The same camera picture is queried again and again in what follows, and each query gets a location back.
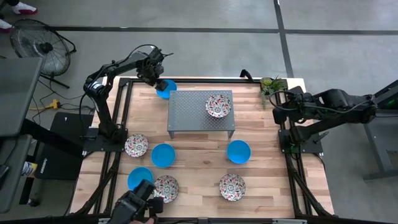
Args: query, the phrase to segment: metal table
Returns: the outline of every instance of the metal table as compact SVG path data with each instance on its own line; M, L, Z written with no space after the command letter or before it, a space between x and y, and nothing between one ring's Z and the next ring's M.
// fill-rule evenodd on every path
M231 111L224 118L207 113L206 100L211 95L224 95L231 101ZM172 139L176 131L227 131L231 138L235 131L232 91L171 91L167 131Z

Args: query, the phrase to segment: wooden table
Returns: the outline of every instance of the wooden table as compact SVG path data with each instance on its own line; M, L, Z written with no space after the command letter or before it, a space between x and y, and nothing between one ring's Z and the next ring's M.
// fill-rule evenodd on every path
M119 82L109 94L109 108L114 101ZM289 88L301 86L301 78L288 78ZM292 199L287 177L286 161L280 153L277 131L279 126L272 117L272 105L264 110L261 105L258 84L230 83L178 83L179 90L232 90L236 130L232 140L246 141L252 150L250 161L233 164L226 157L229 143L225 132L176 133L171 140L167 132L168 101L160 99L153 88L135 83L132 88L127 128L129 135L141 133L148 137L149 150L140 158L123 153L119 167L114 202L128 191L127 177L138 166L151 169L155 179L162 175L175 177L180 186L177 199L164 207L160 217L235 217L235 218L288 218L293 217ZM124 101L120 106L122 115ZM98 125L97 115L93 125ZM160 143L171 144L177 153L173 165L167 169L154 167L150 159L153 148ZM81 166L71 212L77 211L97 187L103 152L92 153ZM303 154L307 185L327 211L333 213L328 184L322 163L312 154ZM225 174L238 174L246 183L246 194L240 201L225 200L218 190L218 183ZM300 208L304 211L301 190L298 190ZM106 204L108 189L104 191L102 209Z

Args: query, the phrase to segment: black fan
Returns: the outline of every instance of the black fan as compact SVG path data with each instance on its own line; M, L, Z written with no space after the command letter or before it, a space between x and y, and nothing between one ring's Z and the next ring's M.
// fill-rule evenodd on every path
M69 51L64 40L72 44L72 51ZM42 77L68 88L53 78L68 70L70 54L76 52L75 44L47 24L33 19L16 21L10 34L10 41L18 57L41 57L43 59L40 71Z

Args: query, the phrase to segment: shoe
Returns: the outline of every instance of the shoe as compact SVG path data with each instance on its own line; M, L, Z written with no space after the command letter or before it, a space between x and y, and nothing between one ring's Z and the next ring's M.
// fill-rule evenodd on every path
M11 29L12 26L8 22L0 19L0 32L8 34L11 32Z
M22 2L19 2L16 6L11 6L11 8L15 12L15 14L33 15L37 13L37 9L35 7Z

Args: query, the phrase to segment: potted plant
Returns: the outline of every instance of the potted plant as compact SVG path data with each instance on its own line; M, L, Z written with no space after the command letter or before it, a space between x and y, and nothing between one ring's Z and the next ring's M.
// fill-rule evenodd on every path
M276 91L279 91L283 88L287 87L287 82L286 79L282 78L262 78L260 80L261 84L261 102L262 102L262 107L265 109L266 104L269 101L269 96L273 94Z

